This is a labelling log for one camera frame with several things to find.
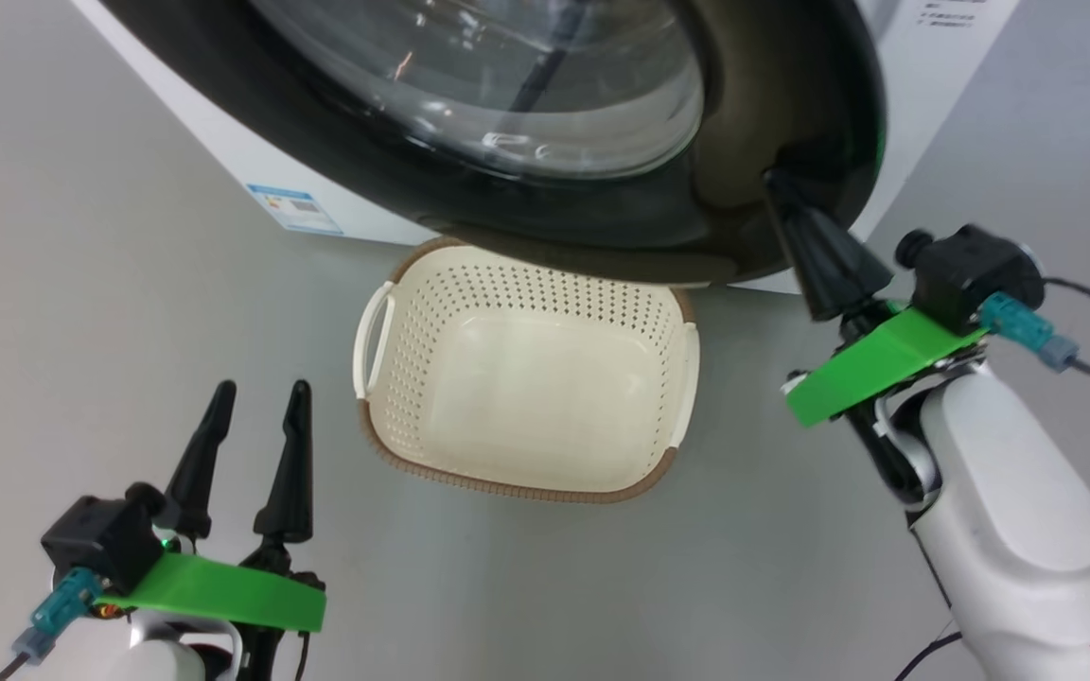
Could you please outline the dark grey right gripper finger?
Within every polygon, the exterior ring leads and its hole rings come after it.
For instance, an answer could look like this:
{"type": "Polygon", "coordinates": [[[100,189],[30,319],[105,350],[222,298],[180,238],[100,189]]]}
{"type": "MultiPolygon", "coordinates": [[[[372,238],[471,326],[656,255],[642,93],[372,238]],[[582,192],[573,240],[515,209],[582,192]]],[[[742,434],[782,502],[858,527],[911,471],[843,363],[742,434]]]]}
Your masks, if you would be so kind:
{"type": "MultiPolygon", "coordinates": [[[[808,197],[806,199],[814,203],[813,199],[808,197]]],[[[839,224],[838,220],[831,212],[827,212],[827,215],[835,221],[835,224],[839,224]]],[[[892,272],[870,250],[865,250],[865,245],[852,236],[847,228],[841,227],[841,224],[839,224],[839,228],[847,233],[845,246],[851,250],[851,272],[849,272],[847,281],[851,285],[851,302],[845,307],[843,316],[845,314],[852,315],[856,311],[860,311],[861,307],[870,305],[870,302],[874,299],[874,294],[891,284],[892,272]]]]}
{"type": "Polygon", "coordinates": [[[851,302],[847,233],[827,212],[806,199],[787,173],[770,169],[763,174],[763,185],[774,212],[776,236],[799,280],[806,307],[814,323],[829,323],[851,302]]]}

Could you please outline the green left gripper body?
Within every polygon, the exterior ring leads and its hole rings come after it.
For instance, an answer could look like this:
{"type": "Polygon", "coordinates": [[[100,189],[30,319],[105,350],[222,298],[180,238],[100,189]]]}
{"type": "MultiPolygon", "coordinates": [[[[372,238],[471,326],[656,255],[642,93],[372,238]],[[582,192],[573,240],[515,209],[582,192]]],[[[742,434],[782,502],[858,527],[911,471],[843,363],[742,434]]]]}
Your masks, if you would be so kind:
{"type": "Polygon", "coordinates": [[[97,549],[96,575],[107,577],[100,600],[121,608],[229,621],[256,628],[320,633],[327,595],[293,579],[298,548],[276,559],[272,543],[247,564],[199,555],[165,554],[157,542],[142,549],[97,549]]]}

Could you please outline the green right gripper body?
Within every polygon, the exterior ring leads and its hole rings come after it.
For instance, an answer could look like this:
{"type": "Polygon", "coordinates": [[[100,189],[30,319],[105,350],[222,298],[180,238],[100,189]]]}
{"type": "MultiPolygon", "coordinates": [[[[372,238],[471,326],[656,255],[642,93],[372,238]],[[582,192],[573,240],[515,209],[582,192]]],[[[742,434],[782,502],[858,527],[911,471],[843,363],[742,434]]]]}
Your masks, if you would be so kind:
{"type": "Polygon", "coordinates": [[[886,323],[784,384],[784,401],[802,426],[841,417],[860,421],[865,429],[886,429],[879,426],[886,419],[877,415],[879,401],[901,384],[974,352],[988,335],[986,329],[956,335],[912,306],[891,305],[889,311],[894,315],[886,323]]]}

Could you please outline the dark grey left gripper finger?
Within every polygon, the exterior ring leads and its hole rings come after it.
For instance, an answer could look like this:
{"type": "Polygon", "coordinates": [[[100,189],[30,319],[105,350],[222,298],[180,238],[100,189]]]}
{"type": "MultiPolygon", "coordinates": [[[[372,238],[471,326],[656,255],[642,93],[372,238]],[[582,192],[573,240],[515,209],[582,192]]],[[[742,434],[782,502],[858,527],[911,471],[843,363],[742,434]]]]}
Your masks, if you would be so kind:
{"type": "Polygon", "coordinates": [[[282,428],[284,449],[254,531],[265,540],[307,543],[314,537],[314,410],[306,380],[291,388],[282,428]]]}
{"type": "Polygon", "coordinates": [[[211,533],[208,513],[218,448],[229,434],[237,400],[237,384],[218,384],[203,418],[191,435],[185,452],[166,486],[159,527],[189,540],[203,540],[211,533]]]}

